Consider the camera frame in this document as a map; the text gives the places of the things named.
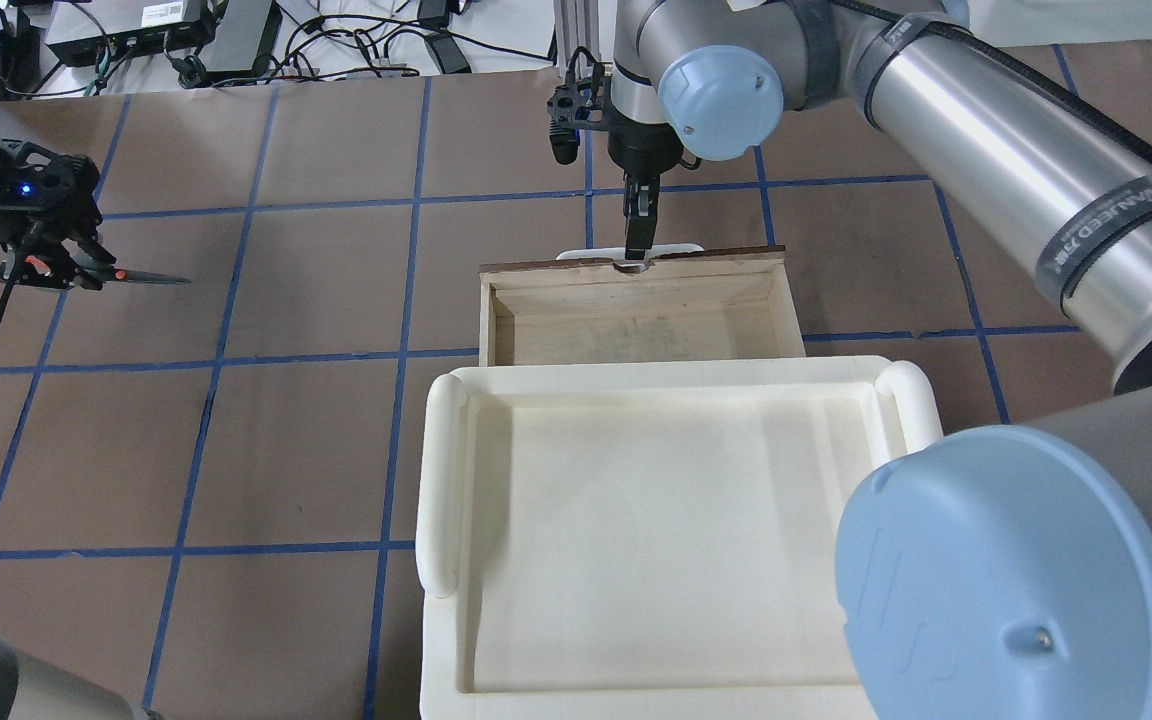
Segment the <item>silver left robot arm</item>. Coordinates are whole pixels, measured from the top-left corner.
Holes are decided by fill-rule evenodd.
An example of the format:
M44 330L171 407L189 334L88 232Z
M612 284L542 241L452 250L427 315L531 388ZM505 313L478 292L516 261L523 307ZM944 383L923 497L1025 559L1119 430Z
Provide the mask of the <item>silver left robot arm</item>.
M99 240L94 191L100 173L88 156L0 138L0 275L22 285L101 290L114 256Z

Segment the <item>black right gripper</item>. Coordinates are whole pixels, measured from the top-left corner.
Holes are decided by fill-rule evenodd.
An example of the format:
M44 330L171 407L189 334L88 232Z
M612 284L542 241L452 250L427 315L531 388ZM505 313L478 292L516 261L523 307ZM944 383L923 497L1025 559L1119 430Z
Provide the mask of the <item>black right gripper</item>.
M626 176L623 258L637 263L654 247L660 176L681 162L684 143L668 123L641 123L622 115L609 119L607 132L608 156Z

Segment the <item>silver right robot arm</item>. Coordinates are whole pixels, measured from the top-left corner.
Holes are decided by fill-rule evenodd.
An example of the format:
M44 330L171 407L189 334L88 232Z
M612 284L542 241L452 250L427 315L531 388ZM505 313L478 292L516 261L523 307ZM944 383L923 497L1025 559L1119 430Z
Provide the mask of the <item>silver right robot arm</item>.
M838 525L882 719L1152 719L1152 147L946 1L621 1L611 106L723 161L850 97L1115 363L1114 393L938 439Z

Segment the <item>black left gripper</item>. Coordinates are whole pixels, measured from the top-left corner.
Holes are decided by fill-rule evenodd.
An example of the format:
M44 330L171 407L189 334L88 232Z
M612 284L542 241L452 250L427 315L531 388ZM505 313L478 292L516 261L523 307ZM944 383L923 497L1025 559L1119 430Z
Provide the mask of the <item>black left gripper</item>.
M100 173L88 156L0 142L0 281L101 286Z

